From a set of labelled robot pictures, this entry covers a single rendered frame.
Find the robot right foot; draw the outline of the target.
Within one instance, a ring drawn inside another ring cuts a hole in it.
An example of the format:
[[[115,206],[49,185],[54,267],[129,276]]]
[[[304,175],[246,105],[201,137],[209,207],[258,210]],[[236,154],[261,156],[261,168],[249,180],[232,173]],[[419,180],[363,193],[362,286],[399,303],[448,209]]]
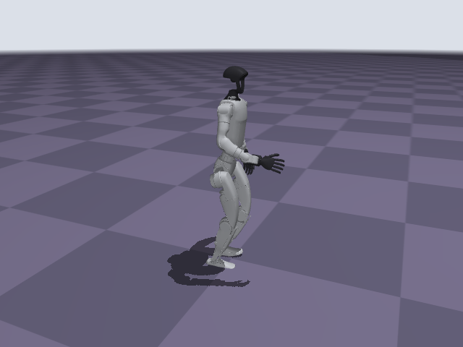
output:
[[[215,263],[212,263],[211,260],[212,260],[212,258],[208,258],[207,261],[206,261],[206,264],[208,264],[208,265],[214,265],[214,266],[216,266],[216,267],[229,268],[229,269],[235,268],[235,264],[234,264],[234,263],[227,262],[227,261],[224,261],[224,260],[222,260],[222,259],[219,259],[219,261],[215,264]],[[216,262],[216,260],[215,260],[215,262]]]

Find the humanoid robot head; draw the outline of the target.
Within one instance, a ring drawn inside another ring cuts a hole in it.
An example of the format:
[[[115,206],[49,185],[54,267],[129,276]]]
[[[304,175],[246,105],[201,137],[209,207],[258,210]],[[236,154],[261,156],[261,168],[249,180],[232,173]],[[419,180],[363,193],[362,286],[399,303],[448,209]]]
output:
[[[232,82],[235,82],[237,85],[237,89],[230,90],[228,95],[224,99],[228,99],[228,97],[235,96],[236,98],[233,100],[241,101],[238,98],[238,93],[242,94],[244,92],[245,78],[247,75],[248,75],[248,72],[245,69],[241,67],[237,67],[237,66],[229,67],[224,71],[223,77],[229,78]],[[241,80],[241,87],[239,83],[240,80]]]

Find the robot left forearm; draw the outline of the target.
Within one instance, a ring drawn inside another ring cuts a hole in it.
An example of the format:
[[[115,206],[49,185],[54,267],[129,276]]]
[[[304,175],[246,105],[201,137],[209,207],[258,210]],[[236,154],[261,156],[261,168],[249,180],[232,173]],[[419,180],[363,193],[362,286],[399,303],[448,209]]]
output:
[[[246,143],[245,143],[245,138],[244,138],[244,141],[243,141],[243,145],[241,146],[240,149],[241,149],[241,150],[244,150],[244,151],[245,151],[245,149],[247,149]]]

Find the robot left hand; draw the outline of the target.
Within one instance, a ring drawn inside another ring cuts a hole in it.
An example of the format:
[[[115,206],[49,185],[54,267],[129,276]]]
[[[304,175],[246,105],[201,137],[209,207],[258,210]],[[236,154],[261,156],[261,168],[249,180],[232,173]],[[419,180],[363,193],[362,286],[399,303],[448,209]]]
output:
[[[245,149],[244,152],[245,152],[245,153],[248,153],[248,150]],[[243,166],[244,166],[244,168],[243,168],[244,170],[245,170],[245,167],[246,167],[245,173],[247,173],[247,171],[248,171],[248,174],[247,174],[247,175],[249,175],[249,174],[251,175],[252,172],[253,172],[253,169],[255,169],[255,166],[253,166],[253,165],[251,165],[251,164],[249,164],[249,163],[243,163]],[[249,169],[249,170],[248,170],[248,169]],[[251,172],[250,172],[250,170],[251,170]]]

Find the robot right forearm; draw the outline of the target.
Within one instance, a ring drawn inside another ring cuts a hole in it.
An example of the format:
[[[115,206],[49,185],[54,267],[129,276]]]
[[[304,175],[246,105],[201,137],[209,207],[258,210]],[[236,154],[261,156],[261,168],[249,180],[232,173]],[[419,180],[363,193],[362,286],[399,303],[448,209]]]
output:
[[[229,154],[230,157],[234,157],[237,160],[240,159],[243,163],[258,164],[258,156],[244,153],[244,150],[238,148],[238,146],[233,144],[228,138],[221,139],[220,146]]]

